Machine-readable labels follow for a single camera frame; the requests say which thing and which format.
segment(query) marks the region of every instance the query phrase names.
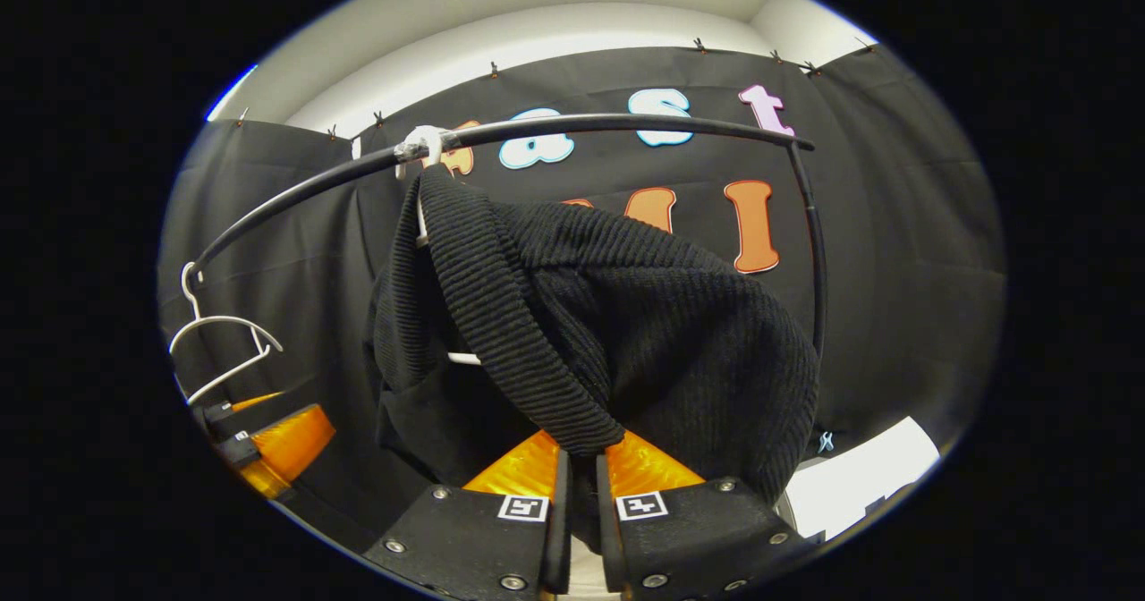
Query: clothes hanger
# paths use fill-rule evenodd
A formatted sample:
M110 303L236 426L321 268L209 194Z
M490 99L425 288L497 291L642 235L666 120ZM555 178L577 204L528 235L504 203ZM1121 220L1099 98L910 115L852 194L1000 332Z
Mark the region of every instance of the clothes hanger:
M248 327L251 330L251 337L254 338L254 349L255 351L258 351L258 354L254 357L251 357L251 359L244 362L243 364L239 364L231 370L227 370L226 373L219 375L218 378L214 378L214 380L208 381L205 386L202 386L199 390L195 392L194 394L191 394L190 397L187 398L187 404L194 404L195 401L203 397L205 394L207 394L211 389L215 388L218 385L221 385L224 380L227 380L227 378L230 378L236 373L239 373L242 370L248 367L250 365L253 365L264 359L268 355L270 355L271 345L274 345L274 348L278 349L278 353L282 353L283 349L283 346L278 343L278 340L276 340L274 335L271 335L269 332L266 332L264 329L262 329L258 324L254 324L253 321L246 321L240 317L232 317L229 315L213 315L211 317L204 317L199 313L199 300L195 299L195 295L191 294L191 290L188 284L189 270L191 270L191 267L194 266L195 263L192 262L183 267L182 286L183 286L183 295L187 298L189 302L191 302L191 310L195 313L195 319L190 321L189 324L187 324L185 326L180 329L179 332L175 333L175 337L171 339L171 346L167 347L167 354L174 356L175 346L179 343L181 339L183 339L185 333L189 333L195 329L203 326L205 324L218 323L218 321L229 321L230 323L243 324L244 326ZM199 283L202 284L203 271L198 274L198 278ZM261 341L259 341L259 333L261 333L262 337L266 337L266 339L270 341L270 345L266 345L266 347L263 347Z
M426 156L426 166L437 165L441 163L441 153L444 149L444 143L442 142L442 133L447 133L445 128L432 127L432 125L418 125L413 128L413 132L409 136L405 136L405 145L426 145L429 149L429 155ZM404 166L397 165L395 176L398 181L405 177ZM418 190L418 237L414 239L414 246L426 247L429 245L429 234L426 231L426 215L421 209L421 195L420 189ZM472 353L447 353L449 361L453 364L469 364L471 366L481 366L481 359L475 354Z

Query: black metal pole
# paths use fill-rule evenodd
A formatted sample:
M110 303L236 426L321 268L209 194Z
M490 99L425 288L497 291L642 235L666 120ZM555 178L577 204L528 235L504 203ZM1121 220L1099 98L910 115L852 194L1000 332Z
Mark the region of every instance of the black metal pole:
M799 148L792 143L788 145L787 151L791 158L795 177L799 182L799 190L803 193L804 209L807 213L807 230L811 234L811 278L815 296L815 324L812 343L820 362L822 362L823 330L827 321L827 258L823 254L823 229L819 223L819 211L815 209L815 197L811 190L811 181L806 169L803 169L803 161L799 158Z
M459 148L473 148L498 141L512 141L515 137L547 136L552 133L583 133L583 132L632 132L633 129L649 129L649 132L688 132L688 133L711 133L716 136L748 137L752 141L765 141L773 145L785 145L790 151L806 149L812 151L815 145L812 141L803 137L788 136L785 133L766 132L766 129L747 127L747 125L734 124L733 121L695 119L695 117L658 117L652 114L572 114L563 117L539 117L538 119L526 120L503 120L492 121L489 125L476 125L476 127L445 129L442 132L442 142L445 150ZM222 235L219 235L203 254L195 260L195 266L189 271L189 276L197 276L206 263L211 262L221 251L230 246L235 239L266 223L270 218L283 213L283 211L297 206L298 203L307 200L337 188L344 182L357 180L381 169L392 168L401 161L413 161L425 157L428 151L425 145L396 144L393 148L384 149L380 152L368 153L356 161L345 161L334 166L315 177L308 177L303 182L289 190L284 190L277 197L262 203L245 216L238 219Z

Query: blue letter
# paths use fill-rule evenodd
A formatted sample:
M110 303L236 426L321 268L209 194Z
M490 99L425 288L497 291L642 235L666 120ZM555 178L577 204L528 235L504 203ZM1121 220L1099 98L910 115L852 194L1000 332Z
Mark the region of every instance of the blue letter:
M556 109L529 109L520 112L511 120L530 119L531 117L559 117ZM505 141L502 145L500 161L508 169L524 169L536 161L555 164L563 161L572 153L572 141L563 133L550 133L547 136L516 137Z
M656 114L662 117L690 117L685 109L690 103L685 98L684 93L676 88L646 88L635 92L629 98L630 114ZM686 143L690 137L690 132L637 132L637 136L645 141L647 145L679 145Z

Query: black fabric backdrop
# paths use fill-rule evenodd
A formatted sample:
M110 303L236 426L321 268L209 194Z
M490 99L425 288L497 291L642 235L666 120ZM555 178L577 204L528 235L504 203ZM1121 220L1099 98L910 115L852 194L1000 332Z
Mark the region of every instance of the black fabric backdrop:
M624 48L568 55L457 85L361 133L361 152L404 140L417 125L455 128L507 120L527 109L625 112L641 88L676 88L690 116L757 125L739 93L760 84L780 96L780 120L810 137L803 158L823 224L828 319L820 426L836 452L903 416L945 454L985 387L1003 316L1002 235L973 149L941 103L886 48L854 52L810 76L757 55L689 48ZM473 149L464 182L504 201L587 198L623 213L629 195L677 195L673 234L732 262L739 253L728 182L772 188L780 263L752 275L775 292L808 335L810 238L785 153L755 141L696 135L649 148L630 132L572 133L556 164L507 169L500 144ZM191 316L180 268L218 234L295 182L348 160L350 141L246 121L205 127L172 193L158 271L165 340ZM425 483L372 444L374 402L360 355L370 286L386 262L406 181L392 169L311 198L251 231L205 268L204 315L256 321L286 348L234 377L211 397L232 402L302 383L321 394L338 434L287 504L332 539L364 549ZM200 329L175 353L185 393L250 357L239 326ZM205 398L203 402L212 402Z

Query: black knit sweater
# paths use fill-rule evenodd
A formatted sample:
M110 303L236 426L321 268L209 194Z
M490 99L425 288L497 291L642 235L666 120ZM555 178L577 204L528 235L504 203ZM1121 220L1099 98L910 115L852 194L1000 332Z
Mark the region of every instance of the black knit sweater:
M442 165L410 185L368 327L378 442L448 484L538 426L574 457L626 428L773 504L812 432L815 351L760 283L634 219L491 201Z

